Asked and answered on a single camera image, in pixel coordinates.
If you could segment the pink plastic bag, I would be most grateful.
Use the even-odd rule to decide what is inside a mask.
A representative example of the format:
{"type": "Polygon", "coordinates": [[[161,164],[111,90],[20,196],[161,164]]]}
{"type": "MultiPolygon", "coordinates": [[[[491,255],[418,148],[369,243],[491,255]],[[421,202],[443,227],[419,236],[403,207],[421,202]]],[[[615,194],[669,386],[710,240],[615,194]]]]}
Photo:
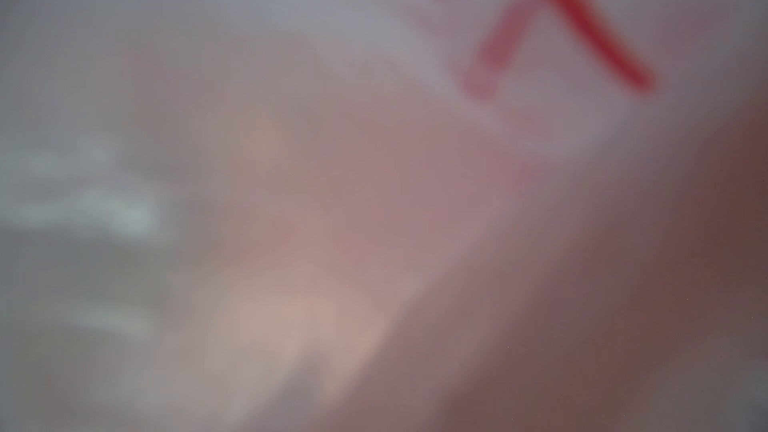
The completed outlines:
{"type": "Polygon", "coordinates": [[[1,0],[5,431],[763,431],[767,0],[1,0]]]}

